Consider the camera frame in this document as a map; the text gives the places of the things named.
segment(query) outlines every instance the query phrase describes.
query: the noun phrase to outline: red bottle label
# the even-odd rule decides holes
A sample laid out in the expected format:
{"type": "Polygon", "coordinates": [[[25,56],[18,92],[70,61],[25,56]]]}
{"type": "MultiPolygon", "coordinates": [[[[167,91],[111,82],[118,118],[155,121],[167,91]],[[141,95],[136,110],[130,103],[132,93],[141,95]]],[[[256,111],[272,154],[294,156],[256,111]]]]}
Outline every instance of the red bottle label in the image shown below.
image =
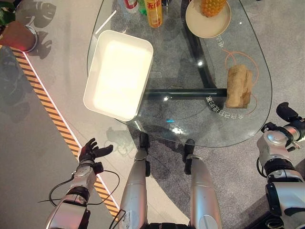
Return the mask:
{"type": "Polygon", "coordinates": [[[132,9],[137,5],[137,0],[124,0],[126,8],[132,9]]]}

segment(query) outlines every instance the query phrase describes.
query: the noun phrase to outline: glass tabletop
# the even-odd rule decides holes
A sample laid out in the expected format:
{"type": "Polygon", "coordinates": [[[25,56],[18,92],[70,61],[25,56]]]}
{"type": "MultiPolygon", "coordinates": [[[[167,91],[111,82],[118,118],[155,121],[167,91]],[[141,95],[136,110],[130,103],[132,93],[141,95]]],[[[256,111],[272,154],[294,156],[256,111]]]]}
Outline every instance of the glass tabletop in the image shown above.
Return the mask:
{"type": "Polygon", "coordinates": [[[172,0],[163,7],[163,24],[158,28],[150,27],[140,12],[127,11],[123,0],[102,1],[88,51],[88,70],[98,36],[105,30],[148,40],[154,49],[139,112],[126,125],[179,143],[191,138],[205,147],[235,145],[261,129],[271,106],[270,73],[242,3],[227,2],[231,8],[227,29],[202,39],[187,27],[188,0],[172,0]],[[228,69],[235,64],[244,64],[253,73],[247,108],[224,105],[228,69]]]}

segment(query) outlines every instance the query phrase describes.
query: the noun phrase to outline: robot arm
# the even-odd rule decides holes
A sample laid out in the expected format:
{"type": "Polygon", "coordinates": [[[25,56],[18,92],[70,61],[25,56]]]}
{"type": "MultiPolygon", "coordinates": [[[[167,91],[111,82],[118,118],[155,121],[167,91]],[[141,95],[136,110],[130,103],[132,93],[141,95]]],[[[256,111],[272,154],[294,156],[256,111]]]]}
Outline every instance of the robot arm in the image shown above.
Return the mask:
{"type": "Polygon", "coordinates": [[[96,145],[93,138],[81,149],[79,165],[74,172],[70,189],[48,217],[47,229],[87,228],[90,217],[90,211],[87,209],[88,200],[96,181],[96,175],[103,172],[101,162],[95,163],[94,160],[113,150],[112,145],[101,149],[96,145]]]}
{"type": "Polygon", "coordinates": [[[305,119],[288,103],[280,104],[276,112],[289,124],[278,127],[267,123],[257,141],[259,160],[267,175],[266,196],[270,212],[282,219],[285,229],[300,229],[305,227],[305,181],[292,165],[289,152],[301,148],[297,141],[305,136],[305,119]]]}

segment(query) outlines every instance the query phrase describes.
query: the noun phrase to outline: white tray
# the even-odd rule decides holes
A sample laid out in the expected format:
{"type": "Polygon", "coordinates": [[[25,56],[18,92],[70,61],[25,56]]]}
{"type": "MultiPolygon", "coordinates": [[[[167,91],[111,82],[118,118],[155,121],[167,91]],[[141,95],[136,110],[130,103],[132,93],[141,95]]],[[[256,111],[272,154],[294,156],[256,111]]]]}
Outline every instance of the white tray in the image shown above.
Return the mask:
{"type": "Polygon", "coordinates": [[[153,62],[146,40],[106,30],[98,38],[84,104],[92,111],[122,121],[138,113],[153,62]]]}

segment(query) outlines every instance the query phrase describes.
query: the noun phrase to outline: potted plant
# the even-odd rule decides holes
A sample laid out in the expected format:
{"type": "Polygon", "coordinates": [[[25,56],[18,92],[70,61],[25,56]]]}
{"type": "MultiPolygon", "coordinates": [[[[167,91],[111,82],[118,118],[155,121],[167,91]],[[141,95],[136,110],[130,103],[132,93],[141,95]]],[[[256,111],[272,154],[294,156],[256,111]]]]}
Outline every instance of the potted plant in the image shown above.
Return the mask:
{"type": "Polygon", "coordinates": [[[31,26],[24,26],[15,19],[13,3],[0,1],[0,44],[30,52],[37,44],[37,33],[31,26]]]}

